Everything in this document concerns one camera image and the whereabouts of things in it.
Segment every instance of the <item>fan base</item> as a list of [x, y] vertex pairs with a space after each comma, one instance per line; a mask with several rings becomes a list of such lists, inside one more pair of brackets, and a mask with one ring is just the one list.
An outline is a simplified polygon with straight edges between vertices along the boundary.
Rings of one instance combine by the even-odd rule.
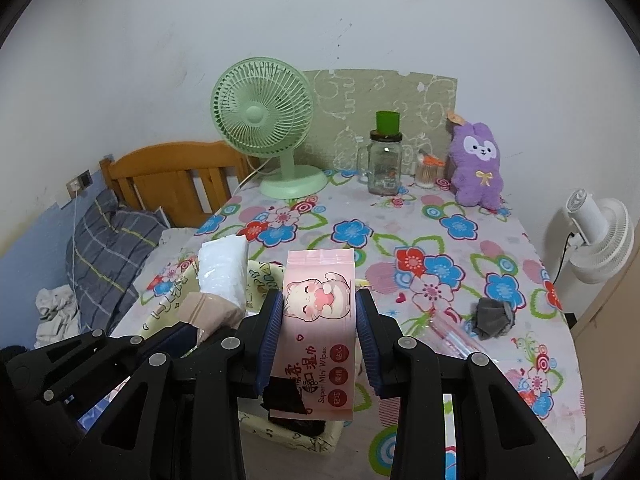
[[294, 168], [294, 178], [283, 178], [279, 171], [265, 176], [260, 183], [260, 192], [271, 198], [300, 198], [313, 195], [326, 186], [324, 171], [303, 164]]

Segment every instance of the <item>wooden headboard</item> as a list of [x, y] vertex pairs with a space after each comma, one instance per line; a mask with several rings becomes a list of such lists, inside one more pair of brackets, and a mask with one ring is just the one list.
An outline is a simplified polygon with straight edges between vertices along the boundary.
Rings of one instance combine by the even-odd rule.
[[222, 140], [155, 144], [116, 162], [104, 158], [100, 168], [107, 187], [120, 200], [133, 209], [153, 211], [162, 206], [176, 227], [200, 227], [210, 216], [202, 209], [194, 176], [201, 178], [209, 206], [216, 212], [231, 198], [224, 168], [235, 168], [238, 182], [250, 174], [244, 155]]

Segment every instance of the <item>gray bedding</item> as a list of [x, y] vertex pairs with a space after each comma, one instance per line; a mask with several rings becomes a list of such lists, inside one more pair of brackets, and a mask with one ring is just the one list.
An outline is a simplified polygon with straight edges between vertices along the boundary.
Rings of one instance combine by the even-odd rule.
[[66, 275], [76, 292], [81, 332], [110, 333], [135, 303], [133, 280], [158, 245], [164, 225], [154, 213], [119, 205], [107, 189], [76, 225], [66, 247]]

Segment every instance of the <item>white wall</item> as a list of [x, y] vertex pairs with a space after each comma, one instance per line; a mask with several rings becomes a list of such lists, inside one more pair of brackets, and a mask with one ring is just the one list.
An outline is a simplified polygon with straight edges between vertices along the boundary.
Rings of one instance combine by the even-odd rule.
[[[0, 238], [51, 202], [47, 182], [104, 153], [214, 138], [212, 86], [257, 55], [457, 77], [457, 111], [494, 130], [505, 194], [551, 273], [575, 187], [638, 219], [640, 57], [603, 0], [35, 0], [0, 51], [0, 132], [17, 145], [0, 156], [15, 175], [35, 146], [46, 155], [21, 187], [3, 179]], [[582, 312], [598, 288], [563, 274]]]

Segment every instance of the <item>blue wall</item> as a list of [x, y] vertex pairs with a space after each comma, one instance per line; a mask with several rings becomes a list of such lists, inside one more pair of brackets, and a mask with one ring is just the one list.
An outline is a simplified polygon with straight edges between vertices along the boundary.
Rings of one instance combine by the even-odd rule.
[[[91, 186], [75, 199], [76, 223], [105, 189], [99, 171], [92, 177]], [[41, 288], [68, 283], [65, 253], [73, 228], [74, 201], [62, 209], [54, 204], [0, 258], [0, 348], [33, 348], [39, 317], [36, 295]]]

